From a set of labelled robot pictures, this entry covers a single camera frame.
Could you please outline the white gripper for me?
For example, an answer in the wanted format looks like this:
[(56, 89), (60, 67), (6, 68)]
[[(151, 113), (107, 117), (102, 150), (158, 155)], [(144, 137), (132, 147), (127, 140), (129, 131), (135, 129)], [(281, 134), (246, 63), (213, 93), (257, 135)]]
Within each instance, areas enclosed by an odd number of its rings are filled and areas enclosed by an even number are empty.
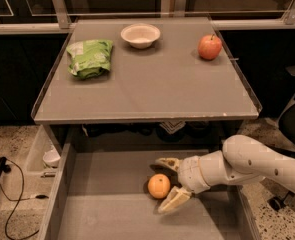
[(182, 161), (178, 158), (158, 158), (155, 164), (177, 172), (178, 181), (183, 186), (174, 186), (170, 190), (158, 207), (159, 213), (171, 212), (187, 202), (192, 193), (199, 194), (210, 189), (202, 175), (198, 156), (188, 157)]

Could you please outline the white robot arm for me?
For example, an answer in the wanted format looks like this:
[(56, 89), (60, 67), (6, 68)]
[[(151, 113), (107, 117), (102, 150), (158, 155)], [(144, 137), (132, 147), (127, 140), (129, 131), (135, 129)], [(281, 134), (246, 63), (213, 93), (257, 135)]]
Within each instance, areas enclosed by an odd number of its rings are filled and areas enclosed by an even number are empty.
[(227, 138), (222, 149), (184, 159), (155, 160), (178, 176), (181, 187), (173, 187), (158, 208), (159, 213), (175, 211), (193, 194), (216, 185), (245, 185), (269, 178), (295, 194), (295, 158), (278, 153), (261, 142), (244, 136)]

